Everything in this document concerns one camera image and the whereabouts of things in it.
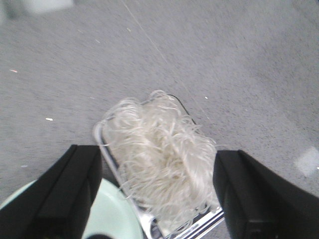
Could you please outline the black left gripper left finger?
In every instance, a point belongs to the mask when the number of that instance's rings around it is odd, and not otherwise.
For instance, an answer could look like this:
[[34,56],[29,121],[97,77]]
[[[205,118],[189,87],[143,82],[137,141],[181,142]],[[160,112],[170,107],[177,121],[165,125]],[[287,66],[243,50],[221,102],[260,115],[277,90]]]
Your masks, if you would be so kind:
[[72,145],[0,210],[2,239],[80,239],[102,179],[98,146]]

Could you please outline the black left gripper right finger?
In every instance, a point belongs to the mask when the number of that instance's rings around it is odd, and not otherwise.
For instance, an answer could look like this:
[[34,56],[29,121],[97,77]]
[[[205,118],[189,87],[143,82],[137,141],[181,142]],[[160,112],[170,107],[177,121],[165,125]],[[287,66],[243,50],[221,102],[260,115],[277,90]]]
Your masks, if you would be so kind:
[[233,239],[317,239],[319,199],[242,150],[219,150],[213,185]]

